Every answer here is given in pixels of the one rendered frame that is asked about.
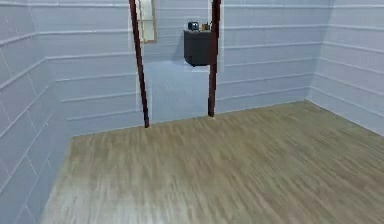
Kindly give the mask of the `pale window with tan frame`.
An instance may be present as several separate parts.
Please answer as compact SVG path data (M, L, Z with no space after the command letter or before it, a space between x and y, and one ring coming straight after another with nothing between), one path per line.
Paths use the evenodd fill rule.
M139 36L143 43L156 41L154 0L135 0Z

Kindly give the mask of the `dark brown door frame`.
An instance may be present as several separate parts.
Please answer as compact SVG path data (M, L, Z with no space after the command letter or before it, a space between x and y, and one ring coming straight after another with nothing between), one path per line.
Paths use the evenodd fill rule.
M143 121L144 127L148 128L150 126L150 118L149 118L149 109L148 109L148 100L147 100L147 92L146 92L146 84L145 84L145 75L144 75L144 67L142 60L142 52L141 52L141 41L139 38L139 27L138 27L138 19L136 12L136 1L128 0L129 2L129 10L131 14L131 23L132 30L134 36L134 46L135 46L135 56L136 56L136 64L138 71L138 79L139 79L139 87L140 87L140 96L142 103L142 112L143 112ZM209 50L209 94L208 94L208 116L215 116L215 94L216 94L216 78L217 78L217 65L218 65L218 40L219 40L219 24L220 24L220 5L221 0L212 0L212 29L210 36L210 47Z

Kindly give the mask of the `dark grey cabinet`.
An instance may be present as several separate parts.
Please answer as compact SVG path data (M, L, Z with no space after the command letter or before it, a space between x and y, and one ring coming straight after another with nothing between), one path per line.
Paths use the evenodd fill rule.
M195 66L207 66L210 63L209 51L211 43L211 32L184 31L184 59Z

